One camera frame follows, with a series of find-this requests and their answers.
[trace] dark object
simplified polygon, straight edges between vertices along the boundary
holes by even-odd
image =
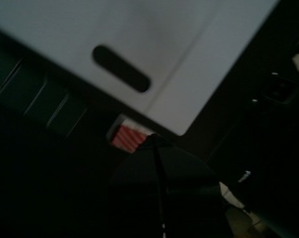
[[[149,89],[149,78],[105,46],[93,51],[95,63],[138,92]]]
[[[110,237],[233,236],[215,175],[155,135],[115,169],[109,204]]]

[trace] oval slot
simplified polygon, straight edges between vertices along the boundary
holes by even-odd
[[[149,89],[149,78],[107,47],[94,48],[93,59],[97,65],[138,92]]]

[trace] red and white object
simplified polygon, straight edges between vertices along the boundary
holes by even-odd
[[[138,125],[131,119],[119,116],[109,130],[111,145],[119,150],[133,153],[153,132]]]

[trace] white surface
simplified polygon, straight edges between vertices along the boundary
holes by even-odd
[[[0,0],[0,29],[181,135],[277,0]],[[150,78],[135,92],[95,66],[107,46]]]

